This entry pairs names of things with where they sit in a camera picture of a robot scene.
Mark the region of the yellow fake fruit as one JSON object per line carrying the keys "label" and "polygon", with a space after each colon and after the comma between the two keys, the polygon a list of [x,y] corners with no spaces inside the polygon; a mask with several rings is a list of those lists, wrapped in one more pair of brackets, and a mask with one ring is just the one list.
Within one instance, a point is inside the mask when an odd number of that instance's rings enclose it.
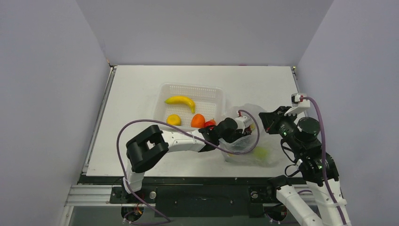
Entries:
{"label": "yellow fake fruit", "polygon": [[169,115],[169,116],[167,117],[166,123],[167,123],[167,124],[170,124],[170,125],[173,125],[173,126],[181,126],[182,120],[181,120],[181,118],[180,118],[179,115],[177,115],[177,114],[171,114],[171,115]]}

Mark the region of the red fake fruit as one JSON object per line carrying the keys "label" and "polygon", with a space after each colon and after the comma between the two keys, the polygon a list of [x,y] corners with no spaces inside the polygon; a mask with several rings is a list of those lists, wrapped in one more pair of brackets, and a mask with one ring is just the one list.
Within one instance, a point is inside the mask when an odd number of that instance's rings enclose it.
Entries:
{"label": "red fake fruit", "polygon": [[212,119],[212,120],[206,121],[204,123],[204,127],[203,128],[213,129],[215,126],[216,126],[216,121]]}

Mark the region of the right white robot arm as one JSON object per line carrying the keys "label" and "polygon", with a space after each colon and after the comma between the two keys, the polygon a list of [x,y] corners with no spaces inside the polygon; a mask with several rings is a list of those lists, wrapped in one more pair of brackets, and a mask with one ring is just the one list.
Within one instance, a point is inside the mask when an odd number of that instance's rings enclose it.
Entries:
{"label": "right white robot arm", "polygon": [[319,214],[295,191],[285,175],[268,179],[266,197],[283,204],[302,226],[350,226],[337,167],[318,140],[320,123],[311,117],[298,120],[297,116],[286,113],[289,109],[281,106],[271,113],[259,113],[259,117],[265,132],[280,135],[281,142],[293,153],[295,166],[311,191]]}

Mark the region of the orange fake fruit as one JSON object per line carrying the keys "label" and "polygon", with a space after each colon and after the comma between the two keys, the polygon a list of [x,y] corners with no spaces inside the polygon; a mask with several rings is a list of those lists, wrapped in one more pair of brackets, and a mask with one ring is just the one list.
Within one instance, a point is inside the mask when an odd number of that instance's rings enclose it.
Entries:
{"label": "orange fake fruit", "polygon": [[191,127],[193,128],[203,128],[205,125],[205,117],[202,114],[196,114],[191,120]]}

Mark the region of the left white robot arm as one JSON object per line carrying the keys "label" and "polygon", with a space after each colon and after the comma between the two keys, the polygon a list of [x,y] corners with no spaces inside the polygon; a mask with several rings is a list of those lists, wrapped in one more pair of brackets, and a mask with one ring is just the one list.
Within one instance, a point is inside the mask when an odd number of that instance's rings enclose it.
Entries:
{"label": "left white robot arm", "polygon": [[247,116],[226,118],[215,126],[206,126],[192,132],[161,130],[157,121],[126,143],[129,160],[127,178],[123,180],[122,197],[128,202],[140,198],[146,171],[152,169],[169,152],[208,152],[221,149],[221,141],[232,143],[251,134],[253,120]]}

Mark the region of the green fake fruit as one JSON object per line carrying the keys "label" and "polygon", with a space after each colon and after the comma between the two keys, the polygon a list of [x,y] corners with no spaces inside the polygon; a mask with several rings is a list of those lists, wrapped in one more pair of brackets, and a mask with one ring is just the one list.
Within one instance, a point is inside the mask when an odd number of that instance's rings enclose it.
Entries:
{"label": "green fake fruit", "polygon": [[252,154],[258,161],[265,161],[268,158],[269,151],[264,147],[257,146]]}

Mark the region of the clear plastic bag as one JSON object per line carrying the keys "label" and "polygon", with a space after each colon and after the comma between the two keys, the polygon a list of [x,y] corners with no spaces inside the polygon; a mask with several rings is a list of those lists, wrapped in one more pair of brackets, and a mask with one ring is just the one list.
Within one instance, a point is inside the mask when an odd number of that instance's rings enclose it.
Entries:
{"label": "clear plastic bag", "polygon": [[[245,166],[259,166],[271,168],[275,167],[284,159],[284,154],[280,150],[280,136],[269,135],[265,132],[259,113],[266,112],[262,107],[254,104],[244,104],[242,106],[233,106],[228,109],[224,117],[236,118],[238,117],[238,110],[248,111],[259,125],[260,132],[253,129],[252,134],[242,137],[233,143],[227,143],[222,138],[220,147],[224,150],[234,152],[235,154],[222,152],[226,162],[236,165]],[[255,147],[264,147],[269,151],[268,158],[265,161],[258,161],[252,154]]]}

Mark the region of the yellow fake banana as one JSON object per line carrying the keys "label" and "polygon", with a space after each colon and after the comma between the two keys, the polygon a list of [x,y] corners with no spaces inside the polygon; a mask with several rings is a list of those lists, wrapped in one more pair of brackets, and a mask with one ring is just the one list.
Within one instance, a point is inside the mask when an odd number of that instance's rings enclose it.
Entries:
{"label": "yellow fake banana", "polygon": [[189,107],[191,113],[195,113],[196,110],[195,102],[186,96],[172,96],[166,99],[164,102],[169,105],[184,104]]}

